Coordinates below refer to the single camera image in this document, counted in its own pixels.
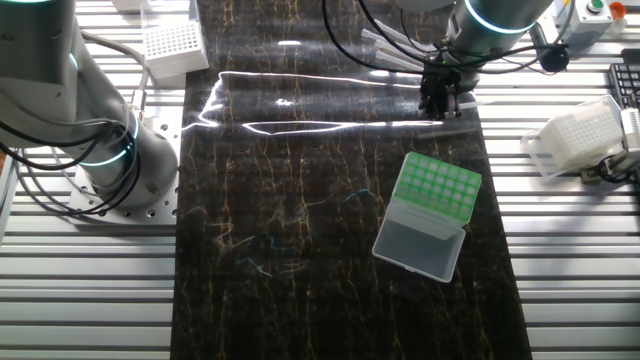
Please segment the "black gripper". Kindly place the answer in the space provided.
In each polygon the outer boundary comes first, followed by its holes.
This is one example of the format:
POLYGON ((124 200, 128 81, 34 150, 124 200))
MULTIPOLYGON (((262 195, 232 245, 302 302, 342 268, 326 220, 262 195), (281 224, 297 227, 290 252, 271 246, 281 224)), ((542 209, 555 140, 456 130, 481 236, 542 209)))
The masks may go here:
POLYGON ((419 111, 427 118, 439 118, 438 101, 444 102, 444 119, 460 118, 460 94, 473 89, 473 75, 458 70, 426 71, 420 82, 419 111))

